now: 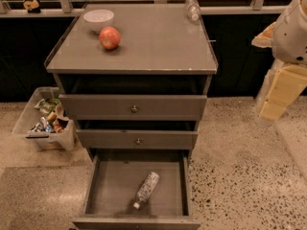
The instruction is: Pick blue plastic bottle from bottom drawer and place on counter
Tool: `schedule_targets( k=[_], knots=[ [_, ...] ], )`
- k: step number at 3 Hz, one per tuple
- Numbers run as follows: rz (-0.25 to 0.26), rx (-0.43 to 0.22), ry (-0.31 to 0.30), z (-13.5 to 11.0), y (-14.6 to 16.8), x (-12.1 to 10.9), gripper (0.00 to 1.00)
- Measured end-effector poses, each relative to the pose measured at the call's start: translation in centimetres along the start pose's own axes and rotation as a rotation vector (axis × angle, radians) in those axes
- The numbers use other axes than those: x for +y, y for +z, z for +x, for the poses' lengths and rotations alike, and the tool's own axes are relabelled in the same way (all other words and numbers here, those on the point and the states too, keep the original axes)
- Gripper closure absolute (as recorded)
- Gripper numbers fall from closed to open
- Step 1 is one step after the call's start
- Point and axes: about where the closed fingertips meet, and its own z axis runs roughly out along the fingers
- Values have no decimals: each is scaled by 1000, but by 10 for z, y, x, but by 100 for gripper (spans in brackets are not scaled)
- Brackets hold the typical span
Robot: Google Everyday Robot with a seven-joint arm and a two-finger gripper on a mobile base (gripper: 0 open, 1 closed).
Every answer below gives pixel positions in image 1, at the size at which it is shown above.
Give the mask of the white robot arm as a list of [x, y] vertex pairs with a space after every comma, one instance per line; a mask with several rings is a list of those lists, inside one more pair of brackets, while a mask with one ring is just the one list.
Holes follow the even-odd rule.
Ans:
[[307, 87], [307, 0], [292, 0], [251, 44], [271, 48], [274, 58], [283, 62], [260, 110], [261, 117], [275, 121]]

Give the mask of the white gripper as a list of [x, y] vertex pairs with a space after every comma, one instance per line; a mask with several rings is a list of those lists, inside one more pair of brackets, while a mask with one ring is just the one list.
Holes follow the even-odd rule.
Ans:
[[289, 6], [251, 44], [270, 48], [285, 64], [276, 71], [260, 116], [278, 120], [307, 87], [307, 0], [292, 0]]

